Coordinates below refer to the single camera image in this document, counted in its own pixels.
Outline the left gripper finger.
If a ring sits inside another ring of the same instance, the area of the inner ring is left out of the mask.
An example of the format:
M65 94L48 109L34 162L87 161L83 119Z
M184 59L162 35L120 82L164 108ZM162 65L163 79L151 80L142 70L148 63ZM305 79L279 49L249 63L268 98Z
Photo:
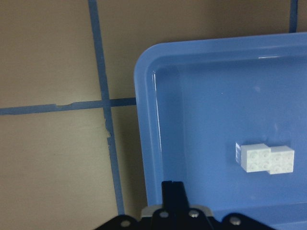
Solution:
M187 211L189 202L183 182L163 181L162 207L167 211Z

